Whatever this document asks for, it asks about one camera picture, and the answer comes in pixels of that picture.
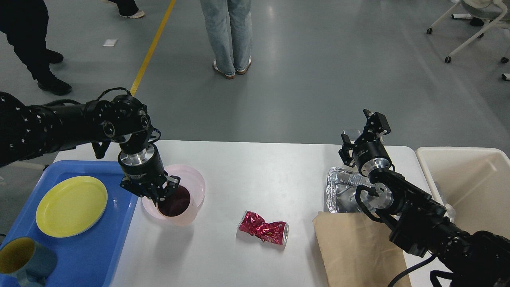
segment blue tray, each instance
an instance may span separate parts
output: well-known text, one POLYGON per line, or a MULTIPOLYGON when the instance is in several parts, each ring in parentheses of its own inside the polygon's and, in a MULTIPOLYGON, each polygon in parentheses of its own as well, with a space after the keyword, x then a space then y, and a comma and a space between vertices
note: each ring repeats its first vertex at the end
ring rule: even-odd
MULTIPOLYGON (((138 197, 119 186, 124 177, 117 162, 62 160, 50 165, 28 198, 3 245, 28 236, 57 254, 57 266, 46 287, 108 286, 117 268, 138 197), (89 230, 67 238, 54 238, 39 230, 35 213, 42 197, 57 183, 88 175, 99 179, 108 191, 103 216, 89 230)), ((16 287, 15 278, 0 274, 1 287, 16 287)))

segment aluminum foil container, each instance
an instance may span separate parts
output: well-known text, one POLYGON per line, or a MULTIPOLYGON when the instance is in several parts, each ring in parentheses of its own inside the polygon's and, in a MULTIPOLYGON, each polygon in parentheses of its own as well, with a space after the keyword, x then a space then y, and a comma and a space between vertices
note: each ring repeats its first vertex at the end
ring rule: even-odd
MULTIPOLYGON (((356 188, 361 184, 368 187, 374 186, 367 177, 357 172, 342 168, 331 168, 326 181, 326 206, 328 211, 331 213, 362 212, 355 199, 356 188)), ((366 192, 361 193, 361 201, 372 212, 374 209, 368 206, 367 197, 366 192)))

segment light blue jeans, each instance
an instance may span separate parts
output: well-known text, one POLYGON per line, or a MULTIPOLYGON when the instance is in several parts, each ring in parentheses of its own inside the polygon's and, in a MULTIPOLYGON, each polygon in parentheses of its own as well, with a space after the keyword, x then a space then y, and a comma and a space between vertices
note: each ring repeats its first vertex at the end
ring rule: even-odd
POLYGON ((209 42, 216 55, 216 65, 225 75, 231 76, 236 71, 248 66, 251 55, 251 0, 200 0, 209 42), (228 36, 227 18, 230 16, 232 33, 231 43, 228 36))

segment black pants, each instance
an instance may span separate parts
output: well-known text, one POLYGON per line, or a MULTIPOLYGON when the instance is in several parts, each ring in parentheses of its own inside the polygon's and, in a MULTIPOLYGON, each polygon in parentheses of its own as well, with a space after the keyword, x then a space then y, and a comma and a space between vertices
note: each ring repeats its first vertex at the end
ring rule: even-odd
POLYGON ((119 14, 122 16, 131 16, 138 12, 138 6, 136 6, 135 0, 108 0, 117 4, 119 8, 119 14))
POLYGON ((45 56, 47 27, 48 9, 43 0, 0 0, 0 31, 33 79, 53 75, 45 56))

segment white table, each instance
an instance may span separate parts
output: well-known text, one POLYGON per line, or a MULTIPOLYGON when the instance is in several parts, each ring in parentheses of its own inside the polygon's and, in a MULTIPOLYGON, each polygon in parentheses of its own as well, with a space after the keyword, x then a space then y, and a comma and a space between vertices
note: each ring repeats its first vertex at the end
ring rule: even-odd
MULTIPOLYGON (((206 181, 206 197, 187 227, 152 218, 139 201, 111 286, 327 286, 312 219, 324 210, 326 174, 342 166, 337 145, 161 140, 164 165, 187 164, 206 181), (237 231, 245 210, 286 221, 285 247, 237 231)), ((414 151, 386 147, 396 171, 429 192, 414 151)), ((116 161, 112 144, 103 160, 116 161)), ((90 145, 58 160, 95 160, 90 145)), ((404 254, 408 266, 422 258, 404 254)), ((431 286, 432 267, 411 273, 431 286)))

